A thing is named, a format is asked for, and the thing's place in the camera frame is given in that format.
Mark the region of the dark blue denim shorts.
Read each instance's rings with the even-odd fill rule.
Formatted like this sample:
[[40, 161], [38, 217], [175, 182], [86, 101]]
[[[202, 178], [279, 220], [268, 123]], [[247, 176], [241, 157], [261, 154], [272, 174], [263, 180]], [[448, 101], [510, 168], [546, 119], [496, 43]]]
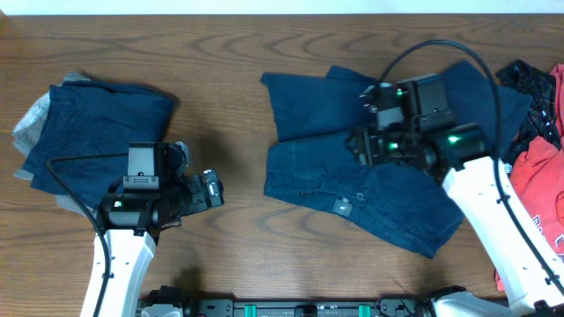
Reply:
[[264, 73], [278, 132], [264, 194], [340, 216], [375, 237], [432, 258], [464, 214], [410, 166], [362, 166], [345, 146], [373, 116], [360, 95], [378, 79], [333, 65], [324, 77]]

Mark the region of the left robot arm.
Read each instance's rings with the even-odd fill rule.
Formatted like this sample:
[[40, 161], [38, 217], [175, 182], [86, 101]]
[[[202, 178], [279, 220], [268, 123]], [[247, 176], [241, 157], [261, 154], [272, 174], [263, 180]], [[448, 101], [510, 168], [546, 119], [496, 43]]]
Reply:
[[93, 269], [84, 316], [133, 316], [160, 234], [184, 217], [224, 203], [215, 170], [186, 175], [189, 148], [177, 143], [133, 143], [127, 172], [110, 185], [93, 217]]

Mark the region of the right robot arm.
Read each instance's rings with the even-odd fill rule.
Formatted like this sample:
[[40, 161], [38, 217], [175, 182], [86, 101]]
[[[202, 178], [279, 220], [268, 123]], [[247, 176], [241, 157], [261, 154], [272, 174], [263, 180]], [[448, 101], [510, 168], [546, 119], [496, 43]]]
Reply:
[[347, 145], [363, 166], [404, 163], [432, 176], [469, 220], [503, 283], [504, 303], [461, 288], [417, 305], [419, 316], [561, 316], [563, 263], [533, 224], [481, 127], [459, 124], [438, 75], [368, 86], [374, 116]]

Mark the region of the folded navy shorts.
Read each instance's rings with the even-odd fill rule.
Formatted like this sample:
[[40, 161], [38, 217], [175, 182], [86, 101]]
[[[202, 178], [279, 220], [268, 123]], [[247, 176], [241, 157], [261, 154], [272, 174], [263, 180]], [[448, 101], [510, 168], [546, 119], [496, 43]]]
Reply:
[[163, 137], [175, 106], [174, 99], [146, 86], [101, 81], [52, 85], [49, 98], [46, 123], [23, 168], [33, 174], [32, 188], [63, 195], [46, 169], [47, 161], [108, 155], [54, 164], [57, 175], [88, 207], [98, 204], [110, 183], [126, 174], [128, 159], [122, 154], [132, 142]]

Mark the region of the red printed t-shirt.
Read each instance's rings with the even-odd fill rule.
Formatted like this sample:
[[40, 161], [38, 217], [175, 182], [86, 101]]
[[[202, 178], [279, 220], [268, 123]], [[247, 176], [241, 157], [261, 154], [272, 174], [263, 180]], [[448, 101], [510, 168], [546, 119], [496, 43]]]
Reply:
[[552, 250], [563, 256], [563, 65], [548, 72], [556, 78], [554, 110], [561, 149], [541, 136], [529, 143], [511, 168], [509, 179], [533, 223]]

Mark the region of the black patterned garment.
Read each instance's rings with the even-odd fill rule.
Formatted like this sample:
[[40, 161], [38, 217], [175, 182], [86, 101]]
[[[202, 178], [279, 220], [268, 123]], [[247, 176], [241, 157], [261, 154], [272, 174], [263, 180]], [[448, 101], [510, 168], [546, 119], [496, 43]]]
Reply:
[[537, 136], [541, 136], [560, 150], [560, 133], [556, 127], [554, 110], [556, 78], [522, 60], [516, 60], [498, 70], [496, 77], [503, 85], [532, 97], [527, 115], [503, 161], [513, 165], [517, 157], [529, 149], [529, 143]]

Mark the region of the folded grey garment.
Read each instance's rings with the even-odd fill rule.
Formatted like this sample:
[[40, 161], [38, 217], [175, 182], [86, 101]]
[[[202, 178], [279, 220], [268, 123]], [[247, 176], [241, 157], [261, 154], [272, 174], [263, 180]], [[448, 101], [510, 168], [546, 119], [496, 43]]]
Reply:
[[[63, 77], [63, 82], [67, 81], [90, 81], [91, 79], [77, 72], [70, 72]], [[32, 148], [38, 143], [41, 136], [43, 126], [47, 120], [48, 110], [50, 106], [49, 92], [46, 92], [38, 98], [34, 104], [28, 109], [26, 114], [19, 120], [12, 131], [14, 141], [12, 146], [23, 154], [26, 158], [30, 154]], [[20, 168], [14, 174], [14, 177], [24, 181], [32, 181], [34, 174]], [[84, 212], [78, 207], [72, 199], [67, 195], [55, 195], [56, 204], [60, 208], [70, 210], [84, 216]]]

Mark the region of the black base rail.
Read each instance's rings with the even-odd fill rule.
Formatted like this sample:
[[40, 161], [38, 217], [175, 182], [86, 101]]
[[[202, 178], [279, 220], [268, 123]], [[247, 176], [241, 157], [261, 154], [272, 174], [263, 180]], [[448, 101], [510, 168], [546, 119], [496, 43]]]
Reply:
[[176, 287], [163, 286], [137, 302], [135, 317], [379, 317], [510, 316], [507, 303], [474, 297], [450, 287], [430, 298], [386, 295], [372, 300], [237, 300], [196, 299]]

